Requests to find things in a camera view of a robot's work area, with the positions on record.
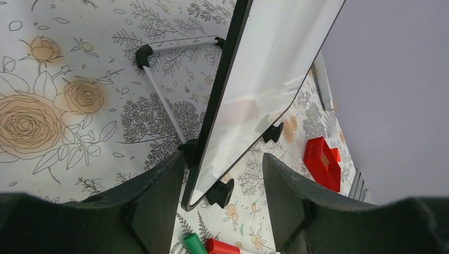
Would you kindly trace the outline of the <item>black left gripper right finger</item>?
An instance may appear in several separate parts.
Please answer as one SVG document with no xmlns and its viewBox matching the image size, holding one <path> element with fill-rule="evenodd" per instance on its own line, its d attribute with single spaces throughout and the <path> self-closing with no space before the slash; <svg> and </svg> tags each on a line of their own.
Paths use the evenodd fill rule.
<svg viewBox="0 0 449 254">
<path fill-rule="evenodd" d="M 448 253 L 448 198 L 373 205 L 335 193 L 270 153 L 263 176 L 276 251 Z"/>
</svg>

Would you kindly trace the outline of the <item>white whiteboard black frame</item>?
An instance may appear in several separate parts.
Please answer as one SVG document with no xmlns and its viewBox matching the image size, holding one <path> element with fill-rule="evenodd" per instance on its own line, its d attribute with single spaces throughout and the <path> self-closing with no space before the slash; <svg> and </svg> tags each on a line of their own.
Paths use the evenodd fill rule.
<svg viewBox="0 0 449 254">
<path fill-rule="evenodd" d="M 191 211 L 292 105 L 344 1 L 237 1 L 181 200 Z"/>
</svg>

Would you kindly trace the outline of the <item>green marker pen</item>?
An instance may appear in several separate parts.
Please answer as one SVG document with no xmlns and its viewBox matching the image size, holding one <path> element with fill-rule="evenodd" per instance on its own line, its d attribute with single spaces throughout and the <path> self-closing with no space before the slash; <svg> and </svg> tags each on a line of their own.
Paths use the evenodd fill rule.
<svg viewBox="0 0 449 254">
<path fill-rule="evenodd" d="M 204 244 L 196 233 L 190 233 L 183 238 L 184 245 L 191 254 L 208 254 Z"/>
</svg>

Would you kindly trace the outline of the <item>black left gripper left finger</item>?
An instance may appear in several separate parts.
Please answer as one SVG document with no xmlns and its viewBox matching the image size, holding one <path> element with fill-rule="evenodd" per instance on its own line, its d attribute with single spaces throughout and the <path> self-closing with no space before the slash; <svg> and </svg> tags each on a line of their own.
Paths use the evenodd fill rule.
<svg viewBox="0 0 449 254">
<path fill-rule="evenodd" d="M 1 253 L 168 253 L 184 166 L 176 152 L 81 202 L 2 193 Z"/>
</svg>

